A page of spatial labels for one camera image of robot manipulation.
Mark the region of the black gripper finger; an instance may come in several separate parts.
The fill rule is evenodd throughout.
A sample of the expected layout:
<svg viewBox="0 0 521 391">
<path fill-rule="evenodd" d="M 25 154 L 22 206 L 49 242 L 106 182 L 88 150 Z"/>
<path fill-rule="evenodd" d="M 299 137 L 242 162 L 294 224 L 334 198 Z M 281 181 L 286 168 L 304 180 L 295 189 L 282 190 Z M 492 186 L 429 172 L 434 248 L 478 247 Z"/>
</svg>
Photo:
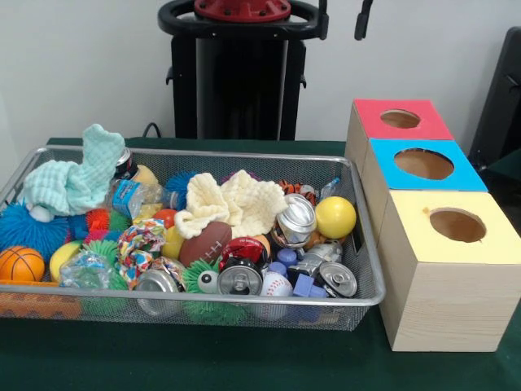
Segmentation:
<svg viewBox="0 0 521 391">
<path fill-rule="evenodd" d="M 357 41 L 362 41 L 366 38 L 368 23 L 370 19 L 370 11 L 373 5 L 373 0 L 363 0 L 361 10 L 357 15 L 357 21 L 354 30 L 354 38 Z"/>
<path fill-rule="evenodd" d="M 327 0 L 318 1 L 319 17 L 317 26 L 319 27 L 319 38 L 326 40 L 328 31 L 328 14 L 327 14 Z"/>
</svg>

